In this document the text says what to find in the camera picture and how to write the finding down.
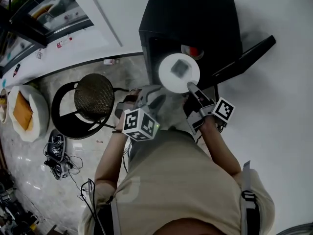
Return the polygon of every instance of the beige t-shirt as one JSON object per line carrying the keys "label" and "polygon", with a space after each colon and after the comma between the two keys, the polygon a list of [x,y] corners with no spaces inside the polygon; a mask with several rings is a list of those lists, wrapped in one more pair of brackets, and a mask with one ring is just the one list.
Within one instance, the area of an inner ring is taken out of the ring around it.
{"label": "beige t-shirt", "polygon": [[[136,158],[116,192],[108,184],[97,185],[95,192],[98,207],[114,194],[123,235],[152,235],[181,218],[240,235],[241,173],[231,177],[188,138],[167,141]],[[274,203],[255,170],[251,170],[251,188],[261,212],[261,234],[267,234],[274,221]],[[86,208],[79,234],[93,234],[93,227]]]}

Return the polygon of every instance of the floor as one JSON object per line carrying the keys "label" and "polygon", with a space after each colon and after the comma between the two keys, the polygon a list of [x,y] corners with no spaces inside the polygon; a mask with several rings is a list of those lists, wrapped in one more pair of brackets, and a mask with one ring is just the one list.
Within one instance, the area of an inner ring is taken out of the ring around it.
{"label": "floor", "polygon": [[[79,81],[90,73],[106,76],[114,87],[134,89],[148,84],[143,56],[121,58],[120,63],[114,66],[104,66],[102,62],[92,63],[36,79],[31,84],[38,88],[51,106],[56,91],[63,84]],[[182,121],[185,119],[181,107],[183,97],[179,94],[165,93],[167,99],[159,114],[162,128],[167,129],[170,125],[175,125],[178,129],[189,131],[187,123]],[[116,92],[115,103],[122,101],[124,96],[125,93]],[[73,107],[73,96],[68,93],[61,102],[60,111],[64,114],[69,113]],[[108,124],[116,124],[116,121],[115,116],[111,116]],[[70,177],[57,181],[49,167],[44,165],[43,149],[53,129],[50,120],[45,139],[27,143],[20,139],[9,120],[1,126],[0,138],[8,168],[19,189],[16,191],[17,198],[26,209],[40,217],[41,223],[38,228],[41,233],[46,234],[54,224],[57,224],[61,232],[68,230],[70,234],[77,234],[77,225],[86,205],[76,197],[79,191]],[[84,166],[80,173],[73,176],[79,186],[88,178],[94,178],[111,131],[104,127],[95,135],[83,140],[67,139],[67,153],[83,160]],[[119,181],[125,175],[126,172],[122,167]]]}

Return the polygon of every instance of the white plate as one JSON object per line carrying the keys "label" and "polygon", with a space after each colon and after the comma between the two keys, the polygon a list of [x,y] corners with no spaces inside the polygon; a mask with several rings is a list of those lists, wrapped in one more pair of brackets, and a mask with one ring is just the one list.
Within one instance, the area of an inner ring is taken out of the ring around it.
{"label": "white plate", "polygon": [[[173,65],[178,59],[187,62],[190,66],[182,78],[171,72]],[[163,86],[175,93],[188,92],[187,83],[193,82],[197,85],[200,79],[200,69],[196,61],[190,56],[181,53],[172,54],[164,58],[158,69],[158,74]]]}

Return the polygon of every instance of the orange cushion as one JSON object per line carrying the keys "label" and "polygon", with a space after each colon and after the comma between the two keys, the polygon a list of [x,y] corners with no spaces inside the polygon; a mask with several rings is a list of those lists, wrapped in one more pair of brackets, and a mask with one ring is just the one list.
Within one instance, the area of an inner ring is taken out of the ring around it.
{"label": "orange cushion", "polygon": [[33,111],[31,110],[29,103],[25,100],[22,93],[19,92],[18,97],[16,98],[13,116],[25,131],[28,128],[32,115]]}
{"label": "orange cushion", "polygon": [[36,11],[36,12],[32,15],[32,17],[33,17],[34,19],[39,18],[40,15],[42,15],[42,14],[45,13],[45,12],[48,12],[48,10],[49,10],[52,6],[53,6],[53,4],[48,4],[48,5],[43,6],[43,7],[40,8],[38,11]]}

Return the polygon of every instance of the round stool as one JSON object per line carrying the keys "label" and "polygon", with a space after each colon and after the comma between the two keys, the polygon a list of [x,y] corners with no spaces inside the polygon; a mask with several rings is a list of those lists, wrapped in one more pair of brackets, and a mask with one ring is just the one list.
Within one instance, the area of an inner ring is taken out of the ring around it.
{"label": "round stool", "polygon": [[[65,94],[75,90],[74,104],[76,111],[60,116],[60,104]],[[107,125],[114,105],[114,92],[128,90],[113,88],[111,82],[103,75],[89,74],[79,82],[71,82],[63,85],[55,94],[51,118],[56,129],[70,139],[84,139],[98,132]],[[80,120],[76,114],[81,115],[87,121]]]}

